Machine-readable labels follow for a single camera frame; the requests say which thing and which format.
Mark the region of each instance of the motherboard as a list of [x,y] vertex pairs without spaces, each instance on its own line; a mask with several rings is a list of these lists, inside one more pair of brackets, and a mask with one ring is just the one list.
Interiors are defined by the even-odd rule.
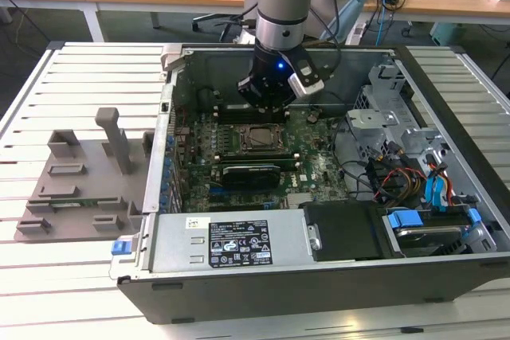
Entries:
[[162,190],[178,194],[178,211],[296,209],[307,201],[348,196],[331,149],[333,119],[319,119],[306,107],[290,109],[283,123],[228,124],[214,114],[176,115],[168,132],[174,147],[165,159],[175,166],[175,185],[163,184]]

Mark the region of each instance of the green circuit board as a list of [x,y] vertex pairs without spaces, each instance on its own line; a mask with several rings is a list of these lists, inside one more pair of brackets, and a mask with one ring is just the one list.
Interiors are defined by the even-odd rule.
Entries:
[[[293,209],[303,201],[346,198],[348,190],[331,153],[332,121],[318,119],[309,123],[309,114],[307,108],[291,109],[285,123],[254,125],[221,125],[212,115],[202,114],[195,121],[186,122],[186,127],[177,127],[176,135],[181,133],[181,178],[185,175],[182,211]],[[225,191],[222,171],[232,165],[218,163],[218,156],[239,158],[236,165],[249,166],[259,154],[285,158],[272,162],[281,164],[278,186],[270,190]]]

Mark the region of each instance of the power supply label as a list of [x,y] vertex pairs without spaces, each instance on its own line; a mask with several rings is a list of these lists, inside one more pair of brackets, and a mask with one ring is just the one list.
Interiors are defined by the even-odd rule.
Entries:
[[209,223],[212,268],[273,264],[267,221]]

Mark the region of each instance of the blue tab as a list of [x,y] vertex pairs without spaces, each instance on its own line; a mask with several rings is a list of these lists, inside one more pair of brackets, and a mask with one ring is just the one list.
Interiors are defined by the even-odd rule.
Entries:
[[395,213],[391,213],[390,215],[388,215],[388,219],[390,220],[391,228],[398,229],[400,227],[400,222],[398,221],[398,218],[395,215]]
[[441,192],[444,185],[445,181],[443,181],[443,178],[436,178],[436,184],[434,185],[432,195],[432,206],[438,207],[441,211],[446,210],[445,206],[443,206],[441,202]]
[[112,255],[128,255],[131,254],[131,241],[116,240],[112,245]]
[[417,210],[398,210],[388,215],[391,227],[398,229],[401,227],[423,226],[423,221]]
[[477,209],[469,209],[468,215],[471,218],[471,221],[473,222],[473,224],[481,222],[481,216],[480,216],[480,213],[478,213]]
[[432,201],[432,191],[434,189],[434,178],[427,178],[427,183],[425,184],[425,200],[427,202]]

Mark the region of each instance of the sticker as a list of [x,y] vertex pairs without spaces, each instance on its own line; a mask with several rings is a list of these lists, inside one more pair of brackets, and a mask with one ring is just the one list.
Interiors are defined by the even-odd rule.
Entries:
[[210,223],[210,217],[187,217],[186,228],[187,229],[207,229]]
[[81,207],[81,203],[52,203],[51,207],[56,209],[63,209],[64,207]]
[[209,265],[212,268],[267,264],[273,264],[267,221],[209,223]]

